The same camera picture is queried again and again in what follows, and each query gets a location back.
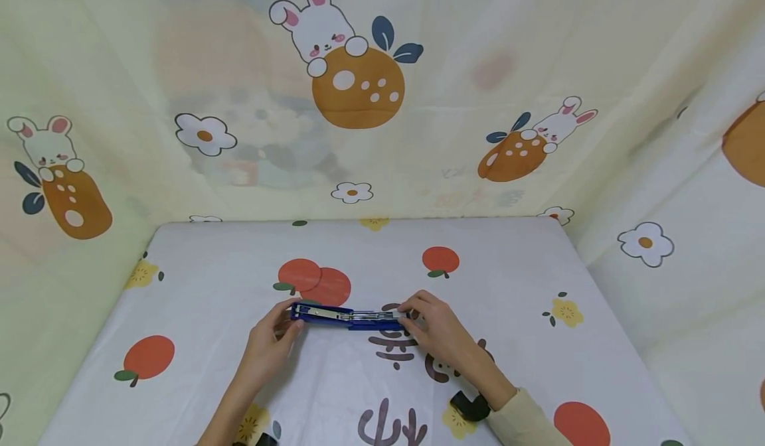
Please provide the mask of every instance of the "forearm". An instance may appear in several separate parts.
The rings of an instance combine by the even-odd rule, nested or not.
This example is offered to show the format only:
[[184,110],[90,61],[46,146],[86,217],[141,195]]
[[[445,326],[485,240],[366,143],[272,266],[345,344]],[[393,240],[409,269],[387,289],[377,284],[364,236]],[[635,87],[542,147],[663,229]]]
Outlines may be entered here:
[[477,350],[466,358],[465,364],[464,369],[460,371],[486,399],[493,411],[501,410],[517,394],[518,389],[483,349],[477,347]]
[[257,391],[245,391],[236,382],[231,382],[197,446],[231,446],[238,426],[256,395]]

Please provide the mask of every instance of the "left hand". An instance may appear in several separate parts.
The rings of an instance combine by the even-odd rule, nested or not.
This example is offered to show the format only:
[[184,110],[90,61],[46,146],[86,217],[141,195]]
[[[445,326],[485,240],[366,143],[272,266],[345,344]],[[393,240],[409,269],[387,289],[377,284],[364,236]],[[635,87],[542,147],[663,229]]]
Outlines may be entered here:
[[303,329],[303,321],[290,320],[286,310],[296,301],[300,299],[280,301],[250,330],[250,339],[232,381],[238,391],[254,397],[284,366]]

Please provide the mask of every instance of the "blue stapler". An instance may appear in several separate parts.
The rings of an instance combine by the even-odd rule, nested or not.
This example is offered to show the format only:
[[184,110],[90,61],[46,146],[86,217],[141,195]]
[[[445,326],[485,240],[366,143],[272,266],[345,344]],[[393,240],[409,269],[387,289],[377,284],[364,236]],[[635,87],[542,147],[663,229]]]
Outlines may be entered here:
[[399,317],[409,317],[408,313],[400,311],[367,311],[342,309],[311,303],[297,302],[292,304],[290,318],[307,323],[335,325],[346,327],[348,330],[389,330],[401,331],[404,327],[398,323]]

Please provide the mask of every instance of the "white flower print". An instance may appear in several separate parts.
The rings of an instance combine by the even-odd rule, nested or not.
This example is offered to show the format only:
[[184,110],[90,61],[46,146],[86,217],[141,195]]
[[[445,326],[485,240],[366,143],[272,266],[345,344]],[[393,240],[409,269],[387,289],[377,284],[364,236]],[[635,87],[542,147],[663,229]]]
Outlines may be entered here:
[[356,204],[359,200],[369,200],[373,197],[372,186],[367,183],[339,183],[332,191],[332,196],[346,204]]
[[199,119],[193,114],[183,113],[175,116],[175,124],[178,126],[175,131],[178,140],[199,149],[202,154],[220,155],[221,150],[236,145],[236,138],[228,134],[226,124],[216,117]]
[[572,221],[574,211],[571,209],[561,208],[560,206],[554,206],[554,208],[549,208],[542,214],[539,214],[538,218],[544,218],[545,216],[547,216],[547,218],[558,220],[560,225],[565,225]]
[[190,215],[189,220],[191,222],[222,222],[223,219],[217,218],[215,215]]
[[673,241],[664,236],[659,224],[653,222],[643,222],[636,226],[635,230],[622,232],[617,240],[621,242],[621,250],[625,254],[642,259],[645,265],[654,269],[661,266],[664,257],[675,251]]

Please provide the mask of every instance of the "black object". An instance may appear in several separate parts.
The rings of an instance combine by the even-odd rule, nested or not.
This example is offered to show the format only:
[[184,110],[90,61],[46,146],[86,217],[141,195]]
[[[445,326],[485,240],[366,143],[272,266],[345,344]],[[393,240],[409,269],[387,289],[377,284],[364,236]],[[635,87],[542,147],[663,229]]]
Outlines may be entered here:
[[486,398],[482,395],[478,395],[475,400],[470,401],[468,400],[468,397],[460,391],[458,394],[454,395],[449,402],[454,406],[454,409],[460,413],[460,416],[474,423],[486,419],[491,412],[489,403],[486,402]]
[[263,433],[260,436],[260,439],[255,444],[255,446],[277,446],[278,441],[276,441],[273,437],[266,435],[266,433]]

